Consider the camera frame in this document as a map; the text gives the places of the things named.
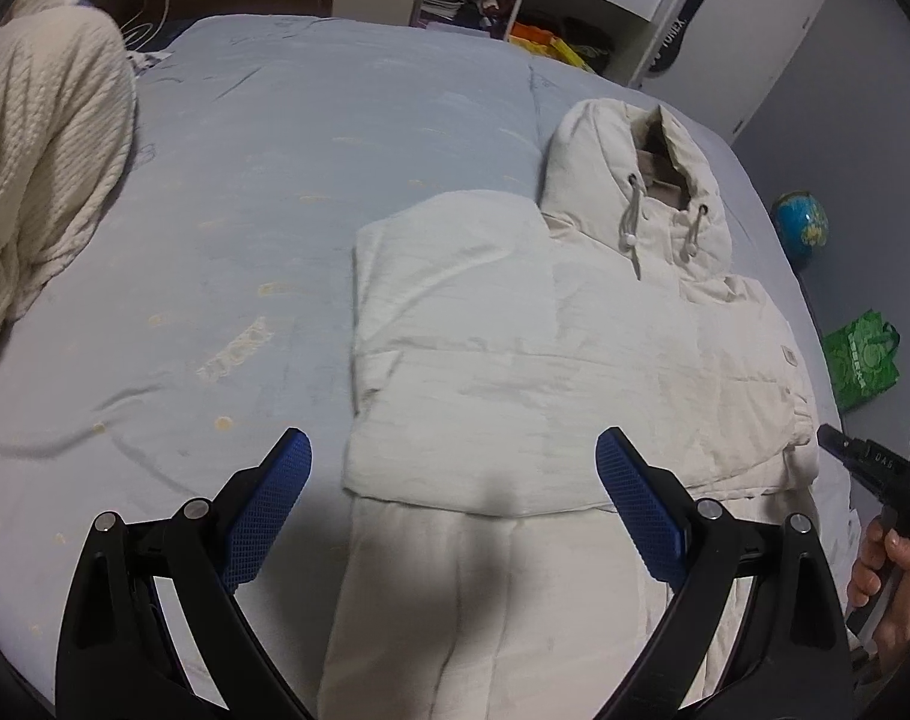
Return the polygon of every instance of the gray wall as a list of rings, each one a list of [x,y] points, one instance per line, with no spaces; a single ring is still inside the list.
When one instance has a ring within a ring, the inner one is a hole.
[[[766,203],[812,191],[828,245],[804,271],[824,332],[869,308],[902,334],[902,379],[845,418],[908,456],[910,437],[910,23],[894,0],[826,0],[806,40],[735,142]],[[858,488],[863,521],[876,507]]]

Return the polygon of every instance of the door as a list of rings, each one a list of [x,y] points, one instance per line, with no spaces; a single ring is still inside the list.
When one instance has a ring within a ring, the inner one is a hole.
[[[706,0],[679,56],[641,89],[728,143],[748,124],[802,43],[824,0]]]

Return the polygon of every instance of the white knit blanket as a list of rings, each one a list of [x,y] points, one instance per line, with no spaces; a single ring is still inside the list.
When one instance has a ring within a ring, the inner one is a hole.
[[[0,27],[0,331],[84,248],[131,144],[116,25],[79,0],[16,0]]]

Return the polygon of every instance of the globe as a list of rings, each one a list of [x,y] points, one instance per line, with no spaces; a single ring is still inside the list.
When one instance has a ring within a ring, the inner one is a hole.
[[[785,256],[800,268],[828,240],[828,217],[822,204],[807,191],[790,191],[772,205],[772,223]]]

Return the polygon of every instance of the green bag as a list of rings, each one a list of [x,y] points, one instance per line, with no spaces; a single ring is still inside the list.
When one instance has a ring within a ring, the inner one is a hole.
[[[860,406],[899,381],[895,352],[899,334],[878,311],[866,311],[822,338],[831,389],[840,412]]]

